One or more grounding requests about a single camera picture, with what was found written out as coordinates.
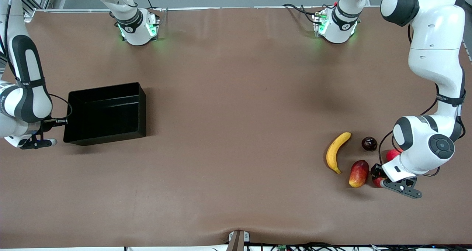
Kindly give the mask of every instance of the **red apple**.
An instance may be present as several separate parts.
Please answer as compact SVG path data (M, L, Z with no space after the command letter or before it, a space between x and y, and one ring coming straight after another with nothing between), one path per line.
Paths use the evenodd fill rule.
M386 153L386 161L389 162L393 159L395 159L395 157L397 157L398 155L400 155L401 152L398 152L396 149L391 149L389 150L387 153Z
M349 185L357 188L361 187L367 181L369 175L369 164L366 161L357 161L351 167Z
M375 185L376 187L382 188L381 182L382 182L383 180L385 180L385 179L386 179L386 178L383 178L383 177L377 177L377 178L375 178L374 180L372 180L372 182L374 183L374 185Z

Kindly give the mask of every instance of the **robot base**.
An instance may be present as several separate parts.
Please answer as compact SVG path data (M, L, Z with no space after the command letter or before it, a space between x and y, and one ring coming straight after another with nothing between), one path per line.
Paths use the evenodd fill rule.
M139 11L143 13L143 23L134 33L129 33L118 26L123 41L135 46L147 44L149 41L156 41L159 32L159 17L143 8L139 8Z
M334 24L334 22L329 19L333 10L333 8L325 8L324 10L320 11L317 16L312 16L314 22L321 23L313 24L315 37L324 37L327 41L334 44L342 44L354 34L358 22L356 22L351 27L352 29L342 31L339 29L338 25Z

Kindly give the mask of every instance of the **apple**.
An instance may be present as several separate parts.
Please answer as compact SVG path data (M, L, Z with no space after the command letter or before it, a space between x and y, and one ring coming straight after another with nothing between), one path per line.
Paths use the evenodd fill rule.
M386 161L389 162L389 161L395 159L395 157L397 157L398 155L400 155L401 152L403 152L403 150L401 148L399 148L398 150L400 150L400 152L398 152L396 149L389 150L386 153Z
M383 178L383 177L377 177L375 178L374 180L372 180L372 182L374 183L374 186L378 187L378 188L382 188L381 186L381 182L383 180L385 180L386 178Z

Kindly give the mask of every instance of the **green led light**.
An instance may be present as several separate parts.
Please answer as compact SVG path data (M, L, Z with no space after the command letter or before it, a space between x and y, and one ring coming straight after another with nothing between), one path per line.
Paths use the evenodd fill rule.
M153 37L156 35L156 27L152 24L147 24L149 34Z
M121 32L121 36L124 38L125 37L125 34L123 33L123 29L121 29L121 26L118 25L118 29L119 31Z

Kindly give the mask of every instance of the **circular button pad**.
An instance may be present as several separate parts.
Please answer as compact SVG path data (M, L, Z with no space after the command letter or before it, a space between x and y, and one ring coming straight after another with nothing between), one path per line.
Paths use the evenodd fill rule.
M454 154L454 142L445 135L432 135L429 145L430 150L440 159L449 159Z

